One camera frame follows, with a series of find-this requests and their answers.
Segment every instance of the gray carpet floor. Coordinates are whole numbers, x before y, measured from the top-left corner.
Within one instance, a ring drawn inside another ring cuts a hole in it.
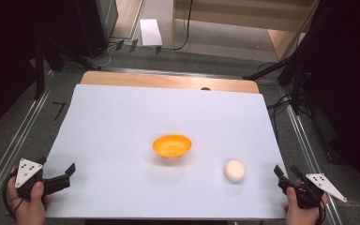
[[[240,79],[241,76],[250,75],[258,70],[263,63],[253,60],[242,60],[213,55],[202,55],[186,52],[162,51],[156,53],[156,49],[137,48],[134,52],[129,46],[121,50],[111,50],[112,61],[103,70],[111,71],[116,68],[148,69],[159,71],[174,71],[179,73],[211,74],[219,78]],[[108,62],[108,56],[102,54],[94,61],[104,64]],[[63,122],[71,101],[75,85],[80,82],[86,69],[69,59],[61,72],[54,72],[52,90],[29,131],[27,138],[22,144],[20,158],[37,158],[48,155]],[[280,87],[274,82],[278,76],[275,71],[265,79],[258,81],[259,89],[264,96],[267,105],[274,104],[282,97]],[[22,120],[33,104],[35,86],[31,86],[19,98],[16,104],[5,114],[0,121],[0,158],[5,153],[11,139],[16,133]],[[60,107],[53,102],[65,102],[66,107],[57,116]],[[344,224],[360,224],[360,174],[348,165],[334,165],[327,161],[325,146],[313,121],[302,116],[302,121],[310,144],[319,161],[322,171],[329,177],[337,188],[349,199],[347,203],[337,202],[337,209]],[[279,137],[279,149],[284,159],[287,170],[292,164],[297,164],[303,171],[308,170],[305,157],[301,151],[300,143],[295,135],[290,117],[286,111],[277,116],[277,128]],[[237,221],[238,224],[259,224],[259,221]],[[14,221],[6,217],[5,209],[0,196],[0,224],[14,224]],[[47,219],[47,224],[83,224],[82,219]],[[264,224],[285,224],[284,221],[265,221]]]

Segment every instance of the floor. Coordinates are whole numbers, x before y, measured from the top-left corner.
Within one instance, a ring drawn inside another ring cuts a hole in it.
[[[170,26],[167,26],[168,21],[160,19],[161,17],[165,18],[168,16],[166,15],[168,12],[161,7],[168,9],[170,6],[159,3],[161,3],[159,0],[145,0],[141,18],[158,19],[164,43],[163,47],[166,48],[169,46],[166,35],[168,33],[166,31],[170,29]],[[153,10],[157,9],[162,13],[154,13]],[[177,25],[182,27],[183,21],[178,21]],[[186,45],[185,49],[178,52],[163,50],[157,53],[155,49],[144,48],[139,41],[138,47],[135,48],[134,52],[130,46],[124,46],[121,50],[114,50],[112,48],[112,60],[103,69],[163,70],[193,73],[196,76],[198,74],[195,73],[203,73],[219,78],[240,79],[244,75],[253,74],[258,69],[268,66],[263,65],[263,67],[260,67],[265,62],[277,61],[266,30],[256,30],[255,28],[240,30],[238,28],[212,23],[193,22],[190,25],[189,45],[188,47]],[[182,35],[184,37],[185,34],[182,33],[184,29],[178,28],[177,31],[179,32],[177,39],[181,40]],[[140,38],[140,28],[136,28],[134,39]],[[65,108],[58,119],[54,120],[59,109],[53,102],[67,102],[69,105],[72,90],[76,83],[79,83],[82,74],[85,72],[77,63],[66,58],[65,60],[66,66],[63,71],[54,72],[50,94],[45,99],[40,115],[34,121],[32,128],[26,133],[27,135],[22,143],[20,153],[22,156],[34,156],[36,146],[38,147],[38,154],[48,154],[50,151],[68,109]],[[105,64],[108,62],[109,56],[103,53],[92,60]],[[275,103],[283,95],[281,87],[275,83],[275,78],[278,74],[278,71],[273,72],[268,76],[268,79],[258,81],[259,88],[264,95],[267,105]],[[34,92],[35,86],[31,86],[19,98],[15,106],[1,119],[0,158],[8,149],[8,146],[10,146],[28,110],[35,104],[33,101]],[[314,152],[320,170],[327,177],[330,177],[332,183],[349,199],[347,203],[335,201],[341,222],[334,223],[331,219],[327,219],[325,224],[360,224],[360,174],[347,164],[335,165],[329,162],[326,158],[325,144],[315,128],[313,120],[307,116],[301,116],[300,120],[303,122],[303,128],[308,137],[308,144]],[[277,126],[279,135],[278,144],[288,170],[290,164],[295,162],[300,163],[303,170],[308,170],[308,165],[304,162],[305,155],[299,150],[301,149],[300,138],[294,133],[293,123],[286,111],[278,116]],[[0,202],[0,224],[14,224],[14,221],[3,217],[4,214],[5,212]],[[48,219],[47,224],[83,224],[83,220]],[[257,225],[260,224],[260,221],[236,221],[236,224]],[[265,221],[264,224],[284,224],[284,221]]]

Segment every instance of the person's left hand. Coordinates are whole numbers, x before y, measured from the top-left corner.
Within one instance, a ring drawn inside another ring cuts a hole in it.
[[[7,190],[11,198],[11,209],[15,210],[14,216],[16,217],[19,225],[33,224],[43,225],[45,223],[45,207],[42,203],[42,195],[44,186],[42,182],[36,182],[31,190],[30,199],[19,198],[17,189],[15,187],[16,176],[10,178],[7,183]],[[46,204],[51,202],[48,197],[44,198]]]

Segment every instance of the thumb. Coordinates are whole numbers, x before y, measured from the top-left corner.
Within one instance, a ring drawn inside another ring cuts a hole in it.
[[[286,195],[288,196],[289,208],[299,207],[297,205],[296,191],[293,187],[288,187],[286,189]]]
[[[34,186],[32,187],[32,190],[31,190],[31,195],[30,195],[31,204],[40,203],[40,201],[42,199],[42,195],[43,195],[43,190],[44,190],[44,187],[43,187],[42,182],[38,181],[34,184]]]

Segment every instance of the white paper sheet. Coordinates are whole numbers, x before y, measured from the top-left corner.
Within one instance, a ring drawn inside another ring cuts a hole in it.
[[[192,147],[163,159],[152,149],[166,134]],[[246,178],[233,184],[224,165],[239,159]],[[50,218],[284,218],[284,168],[259,94],[77,85],[44,167],[71,187],[52,195]]]
[[[159,33],[158,22],[156,19],[140,20],[142,30],[143,46],[161,46],[162,38]]]

